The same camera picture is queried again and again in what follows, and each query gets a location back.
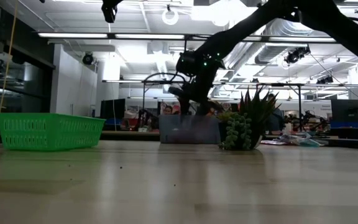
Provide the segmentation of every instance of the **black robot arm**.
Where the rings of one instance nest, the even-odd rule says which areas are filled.
[[[222,59],[240,41],[276,18],[325,32],[358,56],[358,24],[343,15],[333,0],[269,0],[231,29],[212,35],[197,50],[181,54],[177,71],[195,78],[181,89],[170,88],[170,93],[182,104],[188,100],[207,102],[216,71],[223,68]]]

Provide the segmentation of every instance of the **security camera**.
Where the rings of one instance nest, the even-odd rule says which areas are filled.
[[[92,65],[93,60],[94,58],[92,52],[85,53],[85,56],[82,58],[82,62],[84,63],[84,65]]]

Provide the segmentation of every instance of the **ceiling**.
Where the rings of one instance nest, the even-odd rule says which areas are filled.
[[[218,7],[220,10],[211,9],[206,16],[205,13],[200,13],[205,9],[199,6],[194,7],[192,0],[184,0],[181,4],[171,2],[171,9],[178,13],[178,21],[174,25],[168,25],[162,19],[162,14],[167,8],[166,3],[149,4],[148,2],[124,1],[118,5],[115,23],[108,24],[104,21],[99,3],[86,4],[82,0],[71,0],[71,2],[67,0],[46,0],[44,4],[36,0],[19,0],[19,2],[18,18],[39,32],[214,34],[228,29],[230,25],[255,10],[243,5],[240,0],[220,0],[219,2],[222,2]],[[14,3],[15,1],[12,0],[0,0],[0,6],[11,13],[14,10]],[[358,14],[355,14],[352,8],[341,9],[341,11],[348,16],[358,17]],[[172,17],[173,12],[168,12],[167,19]],[[222,23],[217,19],[222,20],[222,18],[227,17],[230,18],[228,24],[217,26]],[[326,34],[313,31],[309,35]],[[83,55],[84,52],[81,52],[81,48],[86,45],[113,45],[125,61],[121,65],[121,75],[124,78],[140,79],[158,71],[155,57],[147,55],[147,44],[149,42],[149,40],[78,39],[71,40],[70,45],[65,44],[65,50],[72,55],[75,55],[74,51],[76,54]],[[165,44],[168,47],[184,46],[182,41],[165,41]],[[201,44],[202,42],[188,42],[187,47],[188,49],[197,49]],[[263,66],[259,72],[255,73],[254,78],[258,78],[260,82],[315,83],[316,80],[310,80],[310,77],[319,77],[320,73],[331,68],[340,82],[346,82],[348,70],[358,63],[357,57],[339,44],[310,44],[310,49],[315,59],[306,56],[288,69],[286,64],[283,63],[283,58],[287,54],[286,50],[276,56],[268,66]],[[167,70],[171,71],[175,69],[178,52],[167,53],[169,55],[165,58],[165,64]],[[95,53],[95,55],[103,58],[107,53],[100,52]],[[225,77],[227,73],[228,71],[220,72],[217,79]]]

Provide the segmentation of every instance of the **clear plastic bin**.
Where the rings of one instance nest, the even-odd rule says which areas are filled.
[[[219,144],[219,121],[209,116],[160,116],[160,142],[168,144]]]

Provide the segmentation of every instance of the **wooden table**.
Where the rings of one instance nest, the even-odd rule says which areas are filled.
[[[101,141],[0,148],[0,223],[358,223],[358,150]]]

